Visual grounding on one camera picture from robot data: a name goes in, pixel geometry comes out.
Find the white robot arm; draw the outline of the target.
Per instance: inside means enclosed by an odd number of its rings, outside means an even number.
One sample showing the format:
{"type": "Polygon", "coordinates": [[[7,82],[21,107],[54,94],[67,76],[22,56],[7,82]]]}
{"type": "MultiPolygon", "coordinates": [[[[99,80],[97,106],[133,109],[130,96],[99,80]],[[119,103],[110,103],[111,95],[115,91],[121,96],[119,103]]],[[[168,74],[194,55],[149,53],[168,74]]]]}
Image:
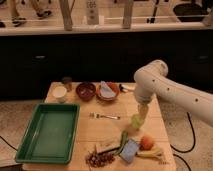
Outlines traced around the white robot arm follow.
{"type": "Polygon", "coordinates": [[[134,73],[134,96],[139,104],[149,103],[156,94],[196,115],[213,127],[213,94],[176,83],[167,78],[168,66],[154,60],[134,73]]]}

